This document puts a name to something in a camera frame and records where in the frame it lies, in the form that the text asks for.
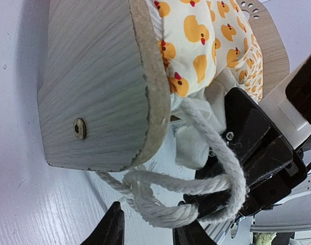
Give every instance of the small screw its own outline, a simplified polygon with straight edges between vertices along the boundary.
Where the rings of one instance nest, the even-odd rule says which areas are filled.
[[[234,134],[232,132],[228,132],[226,135],[227,140],[232,141]]]
[[[208,151],[208,156],[209,157],[215,157],[216,154],[214,153],[214,151],[212,150],[212,148],[210,147],[210,150]]]
[[[86,124],[83,119],[76,118],[74,121],[74,134],[77,139],[85,139],[86,138]]]
[[[265,177],[265,179],[269,180],[272,178],[272,176],[273,176],[273,174],[270,174],[269,176]]]

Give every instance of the duck print fabric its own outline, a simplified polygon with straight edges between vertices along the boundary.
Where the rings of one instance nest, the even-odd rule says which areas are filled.
[[[235,0],[155,1],[163,20],[159,49],[171,93],[186,97],[228,68],[257,102],[262,98],[262,53]]]

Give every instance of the twisted cotton rope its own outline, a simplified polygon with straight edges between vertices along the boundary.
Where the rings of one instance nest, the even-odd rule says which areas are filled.
[[[172,109],[177,107],[185,113],[186,118],[212,147],[226,174],[205,180],[182,180],[151,171],[132,169],[124,176],[122,183],[108,173],[97,172],[97,175],[123,194],[127,203],[154,227],[175,228],[188,225],[197,219],[198,207],[191,204],[166,207],[154,198],[151,184],[191,195],[210,194],[230,188],[231,197],[227,207],[206,220],[217,223],[234,218],[246,196],[246,180],[239,161],[221,136],[197,110],[192,99],[175,95]]]

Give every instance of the black bracket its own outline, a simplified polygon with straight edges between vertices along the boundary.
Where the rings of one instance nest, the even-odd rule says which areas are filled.
[[[292,188],[306,178],[306,167],[280,130],[246,92],[231,89],[225,96],[225,110],[227,131],[222,137],[240,160],[249,187],[240,213],[253,215],[289,195]],[[196,171],[196,179],[223,173],[216,156],[210,155],[205,167]],[[199,206],[198,218],[223,210],[229,198],[229,191],[184,195],[187,203]]]

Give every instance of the wooden board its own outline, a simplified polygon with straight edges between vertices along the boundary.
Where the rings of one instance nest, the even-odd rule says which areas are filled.
[[[263,53],[263,93],[266,96],[289,73],[289,59],[278,30],[265,6],[258,0],[237,0],[250,14],[249,24]]]
[[[145,0],[53,0],[48,43],[38,109],[49,165],[120,171],[149,160],[168,128],[170,90]]]

